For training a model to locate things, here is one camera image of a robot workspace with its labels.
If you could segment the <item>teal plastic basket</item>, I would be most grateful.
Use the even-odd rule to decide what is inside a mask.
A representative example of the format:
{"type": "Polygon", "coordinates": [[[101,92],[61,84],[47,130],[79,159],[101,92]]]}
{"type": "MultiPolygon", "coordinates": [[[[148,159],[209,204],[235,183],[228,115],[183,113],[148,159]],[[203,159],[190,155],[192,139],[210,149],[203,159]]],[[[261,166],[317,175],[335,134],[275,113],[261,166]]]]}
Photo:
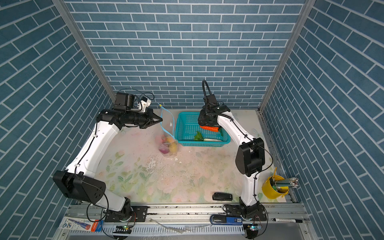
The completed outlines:
{"type": "Polygon", "coordinates": [[[179,113],[175,134],[181,145],[185,147],[223,147],[230,143],[231,137],[224,129],[220,129],[217,133],[201,129],[198,124],[198,117],[199,112],[179,113]],[[197,131],[201,132],[204,138],[220,139],[223,142],[194,141],[197,131]]]}

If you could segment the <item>purple onion toy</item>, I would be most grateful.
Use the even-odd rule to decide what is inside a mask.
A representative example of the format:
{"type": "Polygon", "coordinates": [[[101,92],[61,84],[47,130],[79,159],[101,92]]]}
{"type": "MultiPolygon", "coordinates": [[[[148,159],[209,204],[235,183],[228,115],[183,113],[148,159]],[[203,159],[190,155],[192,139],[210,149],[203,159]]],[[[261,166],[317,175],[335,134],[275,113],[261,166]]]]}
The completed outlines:
{"type": "Polygon", "coordinates": [[[162,153],[162,154],[168,154],[170,152],[169,148],[159,148],[159,151],[162,153]]]}

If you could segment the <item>green leafy vegetable toy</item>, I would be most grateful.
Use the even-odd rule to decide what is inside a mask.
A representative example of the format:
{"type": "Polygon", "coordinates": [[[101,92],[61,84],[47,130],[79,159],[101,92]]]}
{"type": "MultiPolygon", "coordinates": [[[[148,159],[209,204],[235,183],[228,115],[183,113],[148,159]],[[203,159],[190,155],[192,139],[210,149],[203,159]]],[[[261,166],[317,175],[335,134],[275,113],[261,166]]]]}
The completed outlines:
{"type": "Polygon", "coordinates": [[[194,136],[194,141],[204,141],[204,137],[201,132],[197,131],[197,134],[194,136]]]}

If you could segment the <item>red blue printed box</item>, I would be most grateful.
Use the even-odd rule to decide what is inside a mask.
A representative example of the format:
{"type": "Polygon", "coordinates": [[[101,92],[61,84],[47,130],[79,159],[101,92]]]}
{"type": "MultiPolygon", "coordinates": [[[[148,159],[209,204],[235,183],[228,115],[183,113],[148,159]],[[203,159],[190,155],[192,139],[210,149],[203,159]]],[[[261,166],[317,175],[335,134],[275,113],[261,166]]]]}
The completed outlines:
{"type": "Polygon", "coordinates": [[[86,231],[92,233],[99,233],[102,231],[99,222],[92,222],[86,219],[68,217],[63,218],[59,225],[59,229],[86,231]]]}

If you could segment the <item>clear zip top bag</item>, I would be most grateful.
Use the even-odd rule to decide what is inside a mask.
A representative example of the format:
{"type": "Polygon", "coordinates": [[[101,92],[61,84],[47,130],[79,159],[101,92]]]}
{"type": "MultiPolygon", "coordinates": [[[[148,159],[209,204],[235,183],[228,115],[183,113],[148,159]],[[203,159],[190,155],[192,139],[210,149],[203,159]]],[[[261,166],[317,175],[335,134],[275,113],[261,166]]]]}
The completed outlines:
{"type": "MultiPolygon", "coordinates": [[[[160,123],[161,131],[155,137],[155,143],[157,144],[158,150],[159,148],[169,148],[170,143],[177,142],[176,134],[175,134],[175,126],[176,121],[174,115],[167,110],[164,106],[159,105],[161,109],[160,117],[163,121],[160,123]],[[162,143],[161,136],[166,136],[168,138],[167,143],[162,143]]],[[[174,157],[177,154],[172,154],[169,152],[168,154],[162,154],[165,157],[174,157]]]]}

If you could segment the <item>blue black device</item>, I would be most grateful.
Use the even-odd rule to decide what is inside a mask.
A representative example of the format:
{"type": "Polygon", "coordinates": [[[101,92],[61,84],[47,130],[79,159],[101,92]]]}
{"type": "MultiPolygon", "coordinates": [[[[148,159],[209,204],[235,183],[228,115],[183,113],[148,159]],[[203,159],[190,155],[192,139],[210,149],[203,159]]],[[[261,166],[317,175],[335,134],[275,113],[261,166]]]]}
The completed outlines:
{"type": "Polygon", "coordinates": [[[225,215],[212,215],[210,217],[210,222],[212,225],[241,226],[243,224],[243,219],[225,215]]]}

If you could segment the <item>orange carrot toy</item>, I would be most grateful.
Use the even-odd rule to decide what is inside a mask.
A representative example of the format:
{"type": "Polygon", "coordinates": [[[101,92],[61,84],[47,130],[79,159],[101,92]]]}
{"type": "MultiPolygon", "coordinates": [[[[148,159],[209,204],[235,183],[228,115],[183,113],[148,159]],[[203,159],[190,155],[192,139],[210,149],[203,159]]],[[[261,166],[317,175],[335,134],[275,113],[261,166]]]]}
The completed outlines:
{"type": "Polygon", "coordinates": [[[200,126],[200,128],[215,133],[219,132],[219,127],[200,126]]]}

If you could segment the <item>black stapler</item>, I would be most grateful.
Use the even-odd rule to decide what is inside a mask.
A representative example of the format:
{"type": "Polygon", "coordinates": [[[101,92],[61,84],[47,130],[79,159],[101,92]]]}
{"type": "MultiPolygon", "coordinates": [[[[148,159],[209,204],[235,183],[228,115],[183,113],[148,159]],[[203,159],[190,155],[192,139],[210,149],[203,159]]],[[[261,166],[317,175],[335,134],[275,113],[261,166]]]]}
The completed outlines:
{"type": "Polygon", "coordinates": [[[233,195],[229,193],[215,192],[212,195],[214,201],[232,201],[233,195]]]}

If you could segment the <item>yellow potato toy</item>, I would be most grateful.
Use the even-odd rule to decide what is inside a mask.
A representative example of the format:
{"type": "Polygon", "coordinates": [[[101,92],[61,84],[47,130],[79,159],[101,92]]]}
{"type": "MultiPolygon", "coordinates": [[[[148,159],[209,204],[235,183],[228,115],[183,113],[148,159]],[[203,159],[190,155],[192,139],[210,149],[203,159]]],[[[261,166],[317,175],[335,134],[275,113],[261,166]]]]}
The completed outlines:
{"type": "Polygon", "coordinates": [[[178,143],[177,142],[170,143],[169,150],[172,154],[175,154],[178,151],[178,143]]]}

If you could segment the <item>bundle of pencils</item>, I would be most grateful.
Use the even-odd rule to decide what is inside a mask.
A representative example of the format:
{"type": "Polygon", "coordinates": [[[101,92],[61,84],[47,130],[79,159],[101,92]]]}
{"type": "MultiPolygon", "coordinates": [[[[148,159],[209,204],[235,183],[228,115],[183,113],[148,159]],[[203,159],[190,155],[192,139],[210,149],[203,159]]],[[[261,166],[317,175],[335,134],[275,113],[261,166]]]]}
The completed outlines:
{"type": "Polygon", "coordinates": [[[299,186],[298,178],[289,178],[283,180],[275,180],[274,185],[277,189],[288,190],[290,188],[297,188],[299,186]]]}

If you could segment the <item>yellow pencil cup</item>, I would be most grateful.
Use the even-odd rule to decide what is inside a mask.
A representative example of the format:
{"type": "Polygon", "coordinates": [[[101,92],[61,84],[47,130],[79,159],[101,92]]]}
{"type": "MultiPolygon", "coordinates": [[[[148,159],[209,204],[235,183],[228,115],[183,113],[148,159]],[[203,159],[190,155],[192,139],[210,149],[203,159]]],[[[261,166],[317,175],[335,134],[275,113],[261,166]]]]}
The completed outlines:
{"type": "Polygon", "coordinates": [[[278,188],[275,186],[273,180],[282,181],[285,179],[278,175],[267,178],[267,180],[262,185],[263,194],[271,200],[285,197],[289,193],[289,187],[278,188]]]}

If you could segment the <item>aluminium rail base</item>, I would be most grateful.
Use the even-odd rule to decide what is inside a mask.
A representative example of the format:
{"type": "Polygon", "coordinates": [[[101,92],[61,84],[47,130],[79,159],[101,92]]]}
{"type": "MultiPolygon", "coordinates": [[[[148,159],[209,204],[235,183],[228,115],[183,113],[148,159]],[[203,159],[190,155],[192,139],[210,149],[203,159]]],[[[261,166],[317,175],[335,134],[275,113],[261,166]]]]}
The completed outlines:
{"type": "MultiPolygon", "coordinates": [[[[241,226],[212,225],[212,215],[225,215],[241,218],[238,205],[223,203],[207,204],[134,204],[134,216],[130,222],[118,222],[112,216],[101,227],[101,232],[74,231],[57,229],[55,240],[69,240],[76,237],[81,240],[103,239],[130,240],[134,237],[168,237],[192,235],[238,235],[245,236],[250,227],[256,229],[261,237],[271,236],[273,239],[317,239],[309,216],[303,206],[298,203],[261,204],[262,211],[255,217],[243,219],[241,226]],[[273,218],[298,219],[303,223],[277,223],[273,218]]],[[[101,210],[88,205],[71,205],[65,217],[94,219],[100,216],[101,210]]]]}

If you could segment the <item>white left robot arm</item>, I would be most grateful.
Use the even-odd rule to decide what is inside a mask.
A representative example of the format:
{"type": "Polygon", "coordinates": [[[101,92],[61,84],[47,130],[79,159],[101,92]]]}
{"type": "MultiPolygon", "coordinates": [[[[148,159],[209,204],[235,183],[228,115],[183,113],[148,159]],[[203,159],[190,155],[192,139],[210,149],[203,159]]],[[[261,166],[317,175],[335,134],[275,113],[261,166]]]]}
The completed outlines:
{"type": "Polygon", "coordinates": [[[66,198],[88,202],[105,208],[127,221],[132,216],[131,202],[107,189],[95,175],[102,156],[118,132],[127,126],[146,129],[161,123],[162,118],[152,109],[145,112],[102,110],[95,127],[79,154],[63,171],[56,171],[53,181],[66,198]]]}

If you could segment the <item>black marker pen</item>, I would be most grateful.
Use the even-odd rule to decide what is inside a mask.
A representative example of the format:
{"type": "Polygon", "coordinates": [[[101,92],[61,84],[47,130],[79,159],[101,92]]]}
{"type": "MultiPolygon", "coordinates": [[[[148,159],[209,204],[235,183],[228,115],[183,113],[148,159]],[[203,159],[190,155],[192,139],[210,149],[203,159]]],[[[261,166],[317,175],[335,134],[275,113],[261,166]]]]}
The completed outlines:
{"type": "Polygon", "coordinates": [[[273,218],[272,221],[277,223],[303,223],[303,220],[298,220],[298,219],[273,218]]]}

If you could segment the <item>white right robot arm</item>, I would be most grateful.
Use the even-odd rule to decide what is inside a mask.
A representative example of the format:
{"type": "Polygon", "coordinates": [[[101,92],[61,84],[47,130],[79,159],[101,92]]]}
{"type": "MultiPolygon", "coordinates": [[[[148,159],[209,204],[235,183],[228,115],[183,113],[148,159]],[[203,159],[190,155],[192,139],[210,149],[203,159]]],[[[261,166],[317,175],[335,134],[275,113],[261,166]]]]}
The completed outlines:
{"type": "Polygon", "coordinates": [[[263,210],[257,196],[258,175],[266,162],[264,141],[249,134],[235,119],[226,105],[205,104],[200,111],[198,123],[201,127],[224,129],[238,145],[235,164],[244,176],[240,195],[240,215],[250,219],[263,210]]]}

